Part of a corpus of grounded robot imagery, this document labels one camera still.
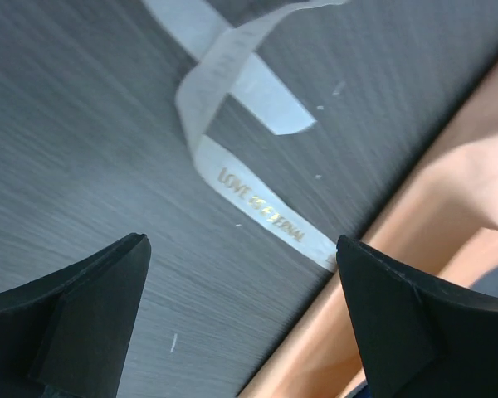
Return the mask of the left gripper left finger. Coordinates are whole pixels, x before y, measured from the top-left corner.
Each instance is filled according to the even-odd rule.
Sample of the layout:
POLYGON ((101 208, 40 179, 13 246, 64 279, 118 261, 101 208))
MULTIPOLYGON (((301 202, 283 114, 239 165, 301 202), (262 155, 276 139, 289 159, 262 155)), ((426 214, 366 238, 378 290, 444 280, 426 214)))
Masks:
POLYGON ((116 396, 150 258, 133 233, 0 293, 0 397, 116 396))

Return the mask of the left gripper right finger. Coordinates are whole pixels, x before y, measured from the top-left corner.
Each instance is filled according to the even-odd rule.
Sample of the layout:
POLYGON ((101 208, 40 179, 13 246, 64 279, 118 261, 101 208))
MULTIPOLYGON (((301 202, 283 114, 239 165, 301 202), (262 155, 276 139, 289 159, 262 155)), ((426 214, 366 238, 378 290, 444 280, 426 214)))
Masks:
POLYGON ((372 397, 498 397, 498 298, 345 235, 336 258, 372 397))

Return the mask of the orange beige wrapping paper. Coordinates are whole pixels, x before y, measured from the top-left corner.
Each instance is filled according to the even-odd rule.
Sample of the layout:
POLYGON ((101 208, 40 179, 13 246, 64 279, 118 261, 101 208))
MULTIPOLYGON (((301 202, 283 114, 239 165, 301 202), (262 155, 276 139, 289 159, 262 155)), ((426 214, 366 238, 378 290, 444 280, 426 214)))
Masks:
MULTIPOLYGON (((464 287, 498 265, 498 61, 364 241, 464 287)), ((346 397, 364 379, 344 292, 334 276, 242 396, 346 397)))

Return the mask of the cream ribbon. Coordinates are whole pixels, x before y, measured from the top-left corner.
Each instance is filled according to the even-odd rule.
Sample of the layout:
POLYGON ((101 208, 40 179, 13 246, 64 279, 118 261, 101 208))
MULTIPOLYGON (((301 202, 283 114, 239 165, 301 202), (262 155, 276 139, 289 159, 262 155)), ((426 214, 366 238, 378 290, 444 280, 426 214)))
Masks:
POLYGON ((199 176, 247 218, 328 271, 336 244, 239 157, 241 145, 304 133, 315 117, 256 51, 288 16, 338 2, 297 1, 233 26, 207 1, 146 1, 154 20, 196 61, 174 105, 199 176))

